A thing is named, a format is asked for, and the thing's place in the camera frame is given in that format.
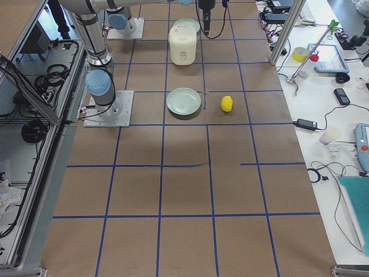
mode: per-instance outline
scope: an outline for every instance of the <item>metal base plate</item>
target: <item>metal base plate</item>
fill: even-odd
[[[133,18],[136,23],[136,30],[134,32],[124,35],[119,33],[116,29],[112,29],[108,33],[108,39],[111,40],[131,40],[131,39],[142,39],[142,33],[144,32],[144,18]]]
[[[94,117],[85,118],[84,126],[86,127],[129,127],[131,120],[133,91],[116,91],[116,97],[119,98],[123,104],[123,110],[112,121],[106,121],[101,116],[96,115],[97,111],[92,108],[85,114],[86,117],[95,115]],[[89,105],[95,105],[95,101],[91,97]]]

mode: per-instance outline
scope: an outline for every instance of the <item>green mat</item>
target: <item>green mat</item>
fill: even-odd
[[[363,237],[365,239],[364,253],[369,256],[369,178],[340,177],[340,183],[346,187]]]

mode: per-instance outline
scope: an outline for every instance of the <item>yellow lemon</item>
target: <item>yellow lemon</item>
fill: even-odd
[[[221,99],[220,102],[220,107],[223,111],[225,112],[230,112],[232,110],[232,106],[233,106],[233,100],[230,96],[225,96]]]

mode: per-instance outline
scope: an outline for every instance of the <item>yellow object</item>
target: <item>yellow object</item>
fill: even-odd
[[[304,48],[304,47],[296,47],[295,49],[293,49],[292,52],[292,59],[294,59],[296,62],[303,62],[306,60],[306,58],[309,56],[309,51],[308,49]]]
[[[233,106],[233,100],[229,95],[221,99],[220,107],[223,111],[227,113],[230,112],[232,110],[232,106]]]

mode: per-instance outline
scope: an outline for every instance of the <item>cup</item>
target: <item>cup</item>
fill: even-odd
[[[319,141],[324,145],[328,145],[332,141],[338,139],[340,136],[341,133],[338,129],[330,127],[325,130]]]

